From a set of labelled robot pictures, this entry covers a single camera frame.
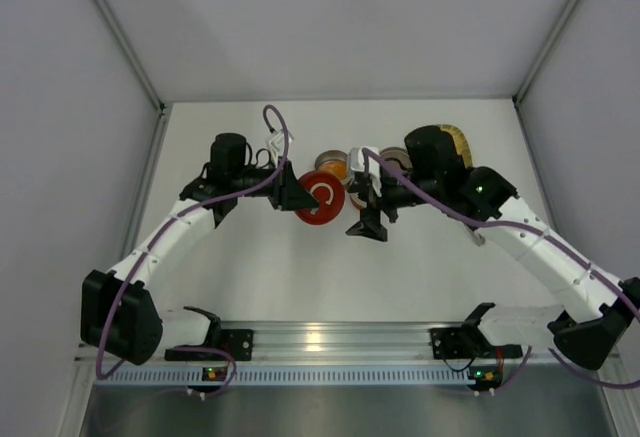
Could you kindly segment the metal tongs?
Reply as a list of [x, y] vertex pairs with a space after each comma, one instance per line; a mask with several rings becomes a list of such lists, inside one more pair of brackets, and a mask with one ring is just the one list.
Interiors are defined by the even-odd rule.
[[485, 238], [482, 235], [479, 235], [478, 233], [474, 232], [474, 231], [470, 231], [470, 238], [472, 240], [472, 242], [480, 247], [483, 246], [485, 244]]

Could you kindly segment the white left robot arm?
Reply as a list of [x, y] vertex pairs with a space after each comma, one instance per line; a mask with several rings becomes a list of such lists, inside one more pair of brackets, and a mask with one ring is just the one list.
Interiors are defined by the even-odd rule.
[[260, 168], [249, 160], [246, 138], [216, 136], [200, 174], [180, 192], [162, 223], [126, 258], [108, 271], [92, 271], [83, 281], [80, 338], [121, 360], [141, 365], [162, 352], [211, 354], [222, 340], [220, 318], [193, 306], [160, 306], [161, 291], [193, 247], [215, 230], [242, 197], [262, 197], [280, 211], [311, 210], [318, 201], [296, 178], [288, 159], [291, 137], [273, 132], [272, 159]]

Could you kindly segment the red round lid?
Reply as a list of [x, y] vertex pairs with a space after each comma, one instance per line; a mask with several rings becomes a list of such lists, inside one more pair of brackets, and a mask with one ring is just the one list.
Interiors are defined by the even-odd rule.
[[318, 206], [296, 210], [295, 214], [309, 225], [325, 225], [334, 220], [345, 203], [345, 190], [340, 180], [331, 173], [311, 171], [299, 178], [299, 182], [314, 197]]

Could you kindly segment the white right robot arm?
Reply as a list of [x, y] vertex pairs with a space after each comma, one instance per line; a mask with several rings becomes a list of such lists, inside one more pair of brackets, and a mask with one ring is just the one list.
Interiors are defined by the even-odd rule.
[[347, 231], [384, 242], [383, 217], [429, 204], [477, 240], [499, 247], [555, 298], [553, 306], [478, 305], [454, 330], [469, 357], [504, 346], [548, 349], [572, 370], [596, 371], [639, 316], [639, 281], [601, 270], [546, 224], [516, 187], [473, 163], [464, 133], [445, 124], [419, 127], [404, 139], [410, 161], [397, 168], [372, 147], [347, 158], [351, 191], [364, 201]]

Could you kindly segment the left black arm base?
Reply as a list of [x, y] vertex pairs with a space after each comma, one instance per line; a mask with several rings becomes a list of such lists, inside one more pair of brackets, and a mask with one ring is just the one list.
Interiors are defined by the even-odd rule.
[[[203, 344], [188, 345], [188, 348], [207, 347], [225, 352], [236, 361], [251, 361], [253, 352], [254, 330], [247, 328], [224, 329], [218, 328], [207, 336]], [[225, 357], [205, 351], [167, 350], [166, 361], [204, 362], [224, 361]]]

